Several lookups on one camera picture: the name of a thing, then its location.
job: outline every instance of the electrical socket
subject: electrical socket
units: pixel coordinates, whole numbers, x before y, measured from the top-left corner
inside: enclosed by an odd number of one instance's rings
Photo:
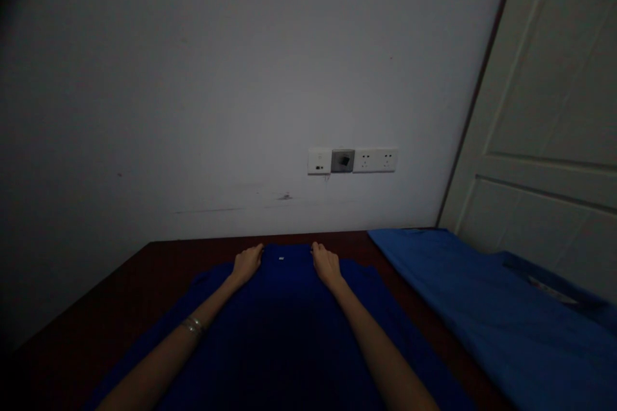
[[[354,173],[393,172],[397,169],[398,148],[356,149]]]
[[[328,175],[332,168],[332,150],[312,148],[308,150],[308,174]]]

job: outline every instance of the wooden table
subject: wooden table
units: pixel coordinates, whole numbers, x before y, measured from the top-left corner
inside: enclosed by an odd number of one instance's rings
[[[514,409],[364,231],[149,243],[15,352],[8,366],[12,391],[22,404],[26,400],[45,409],[78,409],[196,274],[232,261],[238,252],[260,242],[313,241],[341,258],[377,269],[478,408]]]

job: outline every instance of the door panel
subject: door panel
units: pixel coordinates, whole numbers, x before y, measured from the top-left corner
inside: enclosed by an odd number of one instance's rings
[[[617,302],[617,0],[507,0],[439,225]]]

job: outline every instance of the bracelet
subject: bracelet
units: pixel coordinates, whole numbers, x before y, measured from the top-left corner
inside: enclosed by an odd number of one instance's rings
[[[182,321],[182,326],[191,331],[197,337],[201,337],[204,332],[204,328],[201,326],[201,323],[193,317],[188,317]]]

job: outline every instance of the light blue cloth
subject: light blue cloth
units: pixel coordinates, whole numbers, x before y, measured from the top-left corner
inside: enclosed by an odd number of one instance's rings
[[[494,383],[524,410],[617,410],[617,338],[446,230],[370,231]]]

